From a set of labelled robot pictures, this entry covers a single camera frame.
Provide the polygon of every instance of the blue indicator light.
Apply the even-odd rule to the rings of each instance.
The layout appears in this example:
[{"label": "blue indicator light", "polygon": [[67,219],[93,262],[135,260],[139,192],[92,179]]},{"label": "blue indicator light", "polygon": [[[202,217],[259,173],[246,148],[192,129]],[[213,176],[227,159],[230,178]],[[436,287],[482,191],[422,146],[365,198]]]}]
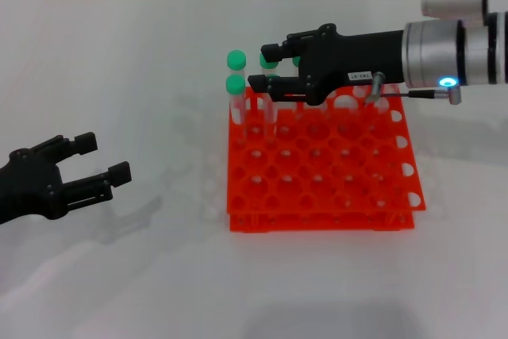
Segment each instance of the blue indicator light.
[{"label": "blue indicator light", "polygon": [[444,77],[443,79],[439,80],[439,84],[442,87],[454,87],[458,83],[459,82],[456,79],[452,78],[452,77]]}]

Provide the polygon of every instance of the white table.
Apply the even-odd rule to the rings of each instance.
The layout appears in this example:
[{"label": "white table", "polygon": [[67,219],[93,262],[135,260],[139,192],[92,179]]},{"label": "white table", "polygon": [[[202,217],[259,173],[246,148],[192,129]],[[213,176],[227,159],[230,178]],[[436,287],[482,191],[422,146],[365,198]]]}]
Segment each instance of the white table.
[{"label": "white table", "polygon": [[225,226],[227,52],[258,73],[262,44],[326,22],[401,29],[419,0],[0,0],[0,12],[0,158],[93,131],[99,151],[63,162],[65,180],[133,170],[112,202],[0,226],[2,339],[508,334],[508,87],[467,89],[458,107],[405,103],[428,205],[414,231]]}]

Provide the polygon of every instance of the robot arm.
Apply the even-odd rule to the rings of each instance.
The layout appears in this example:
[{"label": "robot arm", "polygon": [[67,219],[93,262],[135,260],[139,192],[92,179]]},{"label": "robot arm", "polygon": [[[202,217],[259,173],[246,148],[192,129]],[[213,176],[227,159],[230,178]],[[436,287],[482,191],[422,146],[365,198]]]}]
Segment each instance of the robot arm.
[{"label": "robot arm", "polygon": [[334,24],[292,33],[282,45],[261,48],[267,62],[301,56],[298,77],[248,78],[252,89],[274,102],[315,106],[340,87],[372,85],[369,101],[383,83],[406,83],[411,98],[461,101],[460,87],[506,83],[505,13],[488,13],[488,0],[421,0],[425,16],[404,30],[345,37]]},{"label": "robot arm", "polygon": [[70,183],[62,182],[56,166],[75,154],[95,150],[95,135],[86,133],[74,141],[58,136],[33,148],[11,152],[9,163],[0,169],[0,224],[27,214],[56,220],[71,210],[111,200],[112,186],[131,181],[129,163]]}]

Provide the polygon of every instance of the label sticker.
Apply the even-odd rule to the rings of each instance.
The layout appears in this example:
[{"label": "label sticker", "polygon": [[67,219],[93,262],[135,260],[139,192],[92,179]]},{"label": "label sticker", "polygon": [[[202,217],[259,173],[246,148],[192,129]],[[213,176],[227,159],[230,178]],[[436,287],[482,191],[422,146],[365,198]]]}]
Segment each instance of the label sticker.
[{"label": "label sticker", "polygon": [[348,73],[349,81],[360,81],[365,79],[372,79],[372,73],[370,71],[355,71]]}]

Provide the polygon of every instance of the green test tube cap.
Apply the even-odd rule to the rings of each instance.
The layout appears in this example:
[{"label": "green test tube cap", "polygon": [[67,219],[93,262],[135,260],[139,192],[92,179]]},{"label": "green test tube cap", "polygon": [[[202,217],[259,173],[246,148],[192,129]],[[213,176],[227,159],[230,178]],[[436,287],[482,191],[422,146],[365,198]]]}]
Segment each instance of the green test tube cap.
[{"label": "green test tube cap", "polygon": [[247,65],[247,57],[242,51],[231,51],[228,53],[228,68],[232,71],[241,71]]},{"label": "green test tube cap", "polygon": [[231,95],[241,95],[245,92],[245,79],[241,75],[231,75],[225,81],[225,89]]},{"label": "green test tube cap", "polygon": [[260,54],[260,64],[261,67],[264,69],[275,69],[279,63],[267,63],[267,61],[264,59],[263,53]]}]

